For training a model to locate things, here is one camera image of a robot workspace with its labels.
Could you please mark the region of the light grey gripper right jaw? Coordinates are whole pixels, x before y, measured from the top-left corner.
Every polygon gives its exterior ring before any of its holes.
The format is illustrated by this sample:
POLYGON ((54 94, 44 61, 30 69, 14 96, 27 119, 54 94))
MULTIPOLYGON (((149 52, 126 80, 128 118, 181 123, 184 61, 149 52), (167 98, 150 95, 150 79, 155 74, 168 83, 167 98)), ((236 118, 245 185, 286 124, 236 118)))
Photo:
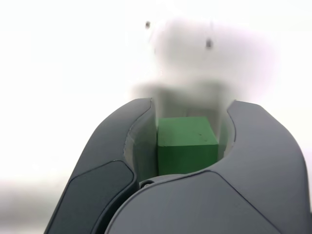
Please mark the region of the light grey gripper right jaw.
POLYGON ((309 185, 294 137, 264 108, 234 101, 228 153, 153 183, 115 213, 108 234, 307 234, 309 185))

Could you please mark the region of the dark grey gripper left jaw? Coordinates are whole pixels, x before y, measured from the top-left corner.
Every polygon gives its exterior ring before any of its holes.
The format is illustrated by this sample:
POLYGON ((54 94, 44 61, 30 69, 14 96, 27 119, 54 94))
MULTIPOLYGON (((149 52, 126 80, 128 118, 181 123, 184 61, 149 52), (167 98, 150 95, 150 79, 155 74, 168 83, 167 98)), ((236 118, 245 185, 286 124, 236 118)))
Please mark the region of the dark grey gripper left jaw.
POLYGON ((47 234, 102 234, 139 183, 158 175, 156 109, 134 99, 93 132, 46 227, 47 234))

